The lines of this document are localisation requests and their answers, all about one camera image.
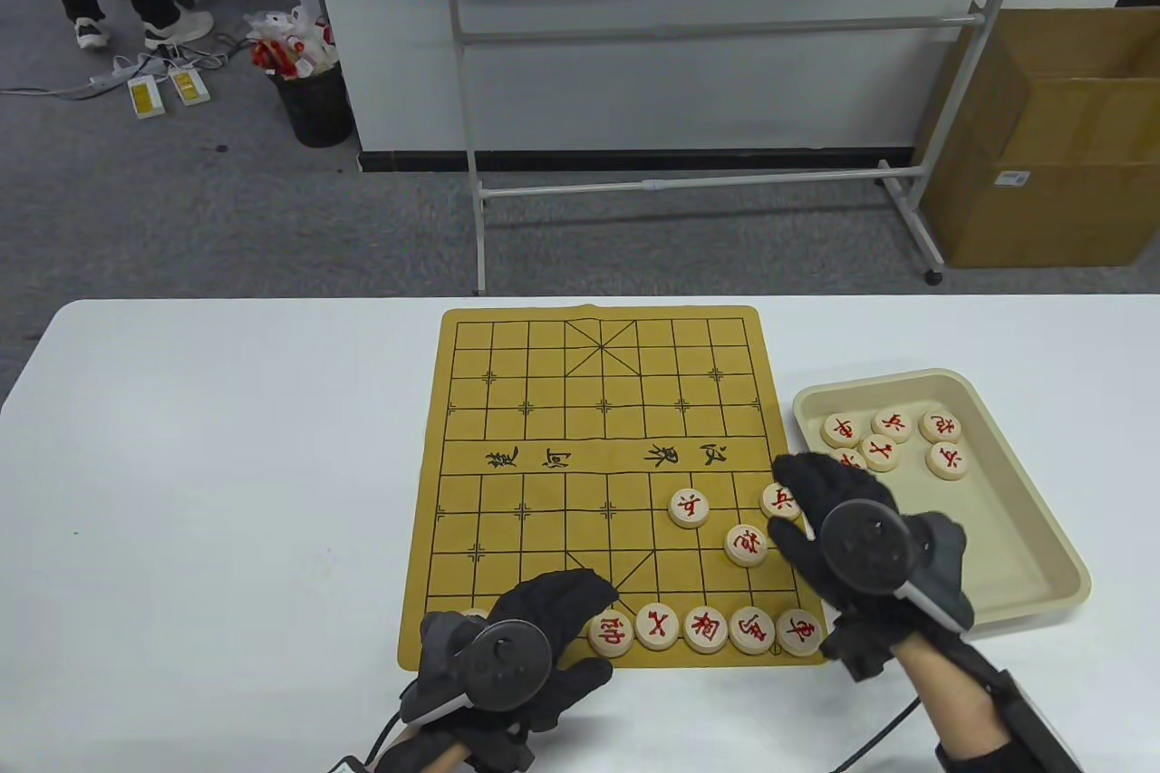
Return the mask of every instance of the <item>black trash can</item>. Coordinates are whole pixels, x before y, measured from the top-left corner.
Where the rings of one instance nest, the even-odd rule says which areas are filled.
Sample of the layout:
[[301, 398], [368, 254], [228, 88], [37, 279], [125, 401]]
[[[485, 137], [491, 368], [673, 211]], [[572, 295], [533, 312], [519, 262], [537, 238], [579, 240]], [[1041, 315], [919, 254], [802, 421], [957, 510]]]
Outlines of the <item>black trash can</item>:
[[347, 102], [347, 85], [339, 65], [309, 78], [268, 77], [290, 115], [295, 138], [306, 147], [332, 147], [345, 143], [355, 128]]

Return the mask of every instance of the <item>black baseboard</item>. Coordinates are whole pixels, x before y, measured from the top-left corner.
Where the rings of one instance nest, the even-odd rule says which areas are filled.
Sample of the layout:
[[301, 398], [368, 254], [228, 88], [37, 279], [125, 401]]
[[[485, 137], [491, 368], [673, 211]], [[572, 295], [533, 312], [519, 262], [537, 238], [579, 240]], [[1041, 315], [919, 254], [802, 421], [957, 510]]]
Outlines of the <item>black baseboard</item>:
[[[478, 151], [480, 172], [746, 172], [908, 167], [913, 147], [769, 147], [761, 151]], [[464, 151], [364, 151], [364, 172], [467, 172]]]

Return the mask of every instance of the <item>white wall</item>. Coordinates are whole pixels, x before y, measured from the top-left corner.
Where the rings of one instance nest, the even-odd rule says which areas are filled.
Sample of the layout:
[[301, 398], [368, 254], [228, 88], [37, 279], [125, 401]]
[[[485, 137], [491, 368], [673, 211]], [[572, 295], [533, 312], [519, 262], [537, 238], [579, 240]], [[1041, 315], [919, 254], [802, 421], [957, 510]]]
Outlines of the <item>white wall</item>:
[[[469, 30], [941, 14], [970, 0], [464, 0]], [[1116, 0], [1009, 0], [1112, 6]], [[461, 151], [447, 0], [326, 0], [365, 151]], [[951, 32], [469, 49], [478, 146], [908, 146]], [[574, 120], [564, 120], [564, 109]]]

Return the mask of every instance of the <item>tray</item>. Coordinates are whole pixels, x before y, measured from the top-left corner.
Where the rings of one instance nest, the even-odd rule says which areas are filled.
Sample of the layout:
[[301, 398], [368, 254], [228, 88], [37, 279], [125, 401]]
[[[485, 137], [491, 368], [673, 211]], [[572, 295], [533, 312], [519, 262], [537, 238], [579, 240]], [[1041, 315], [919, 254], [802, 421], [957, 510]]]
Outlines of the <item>tray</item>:
[[[941, 368], [812, 386], [793, 400], [810, 449], [829, 453], [821, 424], [851, 413], [869, 432], [870, 416], [886, 407], [912, 414], [915, 433], [900, 445], [894, 470], [878, 475], [904, 513], [941, 511], [966, 529], [963, 588], [976, 624], [1076, 607], [1092, 578], [1067, 535], [1028, 477], [978, 392], [962, 375]], [[960, 446], [970, 474], [947, 482], [926, 467], [929, 442], [916, 431], [923, 413], [944, 410], [963, 425]]]

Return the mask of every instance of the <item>sleeve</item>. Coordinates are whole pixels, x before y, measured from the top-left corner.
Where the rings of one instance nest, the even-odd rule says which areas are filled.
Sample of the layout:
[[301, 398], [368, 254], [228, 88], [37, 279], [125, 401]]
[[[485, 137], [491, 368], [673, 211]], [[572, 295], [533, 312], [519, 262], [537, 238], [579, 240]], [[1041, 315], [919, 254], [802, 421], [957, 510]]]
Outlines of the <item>sleeve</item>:
[[1012, 741], [991, 754], [965, 761], [952, 761], [941, 746], [935, 754], [947, 773], [1044, 773], [1039, 761], [1018, 741]]

